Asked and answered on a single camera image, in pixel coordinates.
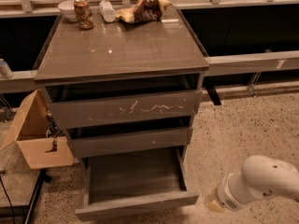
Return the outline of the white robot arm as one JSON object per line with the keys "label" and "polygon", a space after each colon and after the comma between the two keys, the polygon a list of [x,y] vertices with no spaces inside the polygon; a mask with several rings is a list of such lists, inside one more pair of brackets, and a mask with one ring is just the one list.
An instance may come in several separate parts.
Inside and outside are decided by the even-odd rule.
{"label": "white robot arm", "polygon": [[205,207],[216,213],[236,212],[275,197],[299,202],[299,172],[289,162],[255,155],[243,161],[238,173],[223,178],[206,196]]}

